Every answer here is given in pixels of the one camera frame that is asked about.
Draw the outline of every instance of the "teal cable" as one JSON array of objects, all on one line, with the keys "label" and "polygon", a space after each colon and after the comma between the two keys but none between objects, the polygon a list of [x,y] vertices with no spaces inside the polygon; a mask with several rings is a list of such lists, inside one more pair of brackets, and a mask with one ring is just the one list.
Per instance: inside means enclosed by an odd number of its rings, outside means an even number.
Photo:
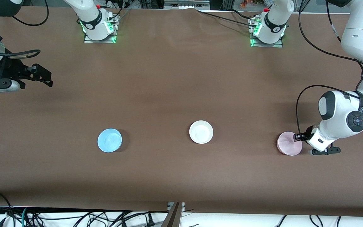
[{"label": "teal cable", "polygon": [[25,214],[26,214],[27,207],[22,212],[22,227],[25,227]]}]

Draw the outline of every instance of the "white floor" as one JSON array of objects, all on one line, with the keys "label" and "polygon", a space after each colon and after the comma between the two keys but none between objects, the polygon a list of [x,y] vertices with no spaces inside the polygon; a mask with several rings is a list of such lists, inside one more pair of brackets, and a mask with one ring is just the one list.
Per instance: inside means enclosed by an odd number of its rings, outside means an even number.
[{"label": "white floor", "polygon": [[[47,213],[41,214],[40,217],[44,218],[63,218],[63,217],[77,217],[86,213]],[[109,219],[115,219],[120,212],[108,212]],[[5,215],[0,214],[0,221]],[[166,213],[152,214],[154,222],[163,221]],[[197,225],[197,227],[275,227],[281,220],[282,215],[257,215],[257,214],[213,214],[213,213],[183,213],[181,219],[181,227],[190,227]],[[323,221],[324,227],[336,227],[337,217],[334,216],[320,216]],[[316,224],[319,224],[317,218],[313,216]],[[66,220],[44,220],[45,227],[72,227],[78,218]],[[89,218],[85,218],[78,225],[78,227],[85,227]],[[127,227],[137,226],[138,224],[145,223],[144,216],[135,217],[126,222]],[[12,227],[12,218],[7,218],[4,227]],[[16,221],[16,226],[20,227],[21,223]],[[94,221],[91,227],[105,227],[101,222]],[[315,227],[306,215],[288,215],[282,223],[281,227]],[[363,217],[342,217],[340,227],[363,227]]]}]

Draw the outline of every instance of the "blue bowl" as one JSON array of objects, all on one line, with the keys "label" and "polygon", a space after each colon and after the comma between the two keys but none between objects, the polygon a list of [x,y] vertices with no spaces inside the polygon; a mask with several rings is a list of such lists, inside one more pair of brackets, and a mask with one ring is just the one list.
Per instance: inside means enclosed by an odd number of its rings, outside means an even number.
[{"label": "blue bowl", "polygon": [[108,128],[98,137],[98,147],[104,152],[113,152],[121,147],[123,139],[121,133],[114,128]]}]

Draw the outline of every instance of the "table surface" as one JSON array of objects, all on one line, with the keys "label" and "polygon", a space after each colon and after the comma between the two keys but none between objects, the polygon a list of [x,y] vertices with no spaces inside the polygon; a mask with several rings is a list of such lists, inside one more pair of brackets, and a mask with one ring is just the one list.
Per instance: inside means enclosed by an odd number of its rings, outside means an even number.
[{"label": "table surface", "polygon": [[[23,7],[17,17],[44,15]],[[196,212],[363,215],[363,132],[337,141],[337,155],[276,148],[281,132],[297,131],[304,87],[353,90],[360,79],[356,63],[308,45],[297,18],[282,49],[250,47],[245,26],[194,9],[131,10],[115,44],[84,44],[68,8],[51,8],[38,27],[0,18],[5,46],[40,49],[23,62],[54,81],[0,94],[0,192],[18,206],[164,210],[185,201]],[[333,15],[339,32],[347,20]],[[345,54],[326,15],[302,23],[317,46]],[[324,92],[304,93],[303,130],[321,120]],[[188,135],[201,119],[214,128],[205,145]],[[106,128],[122,133],[119,152],[99,150]]]}]

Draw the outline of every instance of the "brown table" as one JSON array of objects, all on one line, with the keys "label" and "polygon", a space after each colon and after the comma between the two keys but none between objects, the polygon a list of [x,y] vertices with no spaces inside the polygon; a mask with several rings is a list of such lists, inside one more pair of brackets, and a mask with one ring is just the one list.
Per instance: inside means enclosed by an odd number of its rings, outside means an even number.
[{"label": "brown table", "polygon": [[[23,7],[17,17],[44,15]],[[360,79],[356,63],[304,41],[297,15],[282,49],[250,47],[245,26],[193,9],[131,10],[116,44],[84,44],[76,19],[68,8],[50,9],[38,27],[0,18],[5,46],[41,49],[23,62],[54,81],[0,94],[0,192],[13,205],[165,210],[185,201],[196,212],[363,215],[363,132],[337,141],[337,155],[310,156],[304,146],[289,157],[275,145],[297,131],[305,86],[352,90]],[[333,16],[339,32],[347,19]],[[344,54],[326,15],[302,23],[317,46]],[[321,120],[325,91],[304,94],[303,130]],[[205,145],[187,133],[200,119],[215,131]],[[120,152],[97,147],[106,128],[123,134]]]}]

